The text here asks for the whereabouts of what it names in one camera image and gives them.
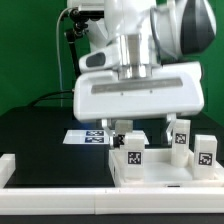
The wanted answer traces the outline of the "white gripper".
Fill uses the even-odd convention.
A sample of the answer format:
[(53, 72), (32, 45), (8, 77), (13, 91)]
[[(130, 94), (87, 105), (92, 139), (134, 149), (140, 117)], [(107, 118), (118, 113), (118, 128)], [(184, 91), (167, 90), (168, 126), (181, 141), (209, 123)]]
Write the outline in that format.
[(120, 58), (120, 49), (114, 44), (81, 57), (81, 76), (74, 87), (75, 117), (83, 122), (102, 119), (110, 146), (119, 148), (119, 136), (111, 130), (111, 119), (166, 116), (162, 140), (171, 145), (176, 115), (195, 115), (204, 106), (201, 65), (167, 64), (152, 69), (146, 78), (120, 79), (116, 70)]

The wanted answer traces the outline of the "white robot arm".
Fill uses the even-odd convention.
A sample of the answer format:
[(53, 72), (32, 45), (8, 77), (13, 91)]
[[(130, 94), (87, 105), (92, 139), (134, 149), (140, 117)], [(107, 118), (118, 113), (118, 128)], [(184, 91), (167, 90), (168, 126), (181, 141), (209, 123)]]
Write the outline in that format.
[(204, 106), (197, 62), (216, 36), (208, 0), (67, 0), (77, 35), (90, 51), (79, 60), (74, 115), (100, 121), (112, 146), (123, 145), (135, 119), (195, 115)]

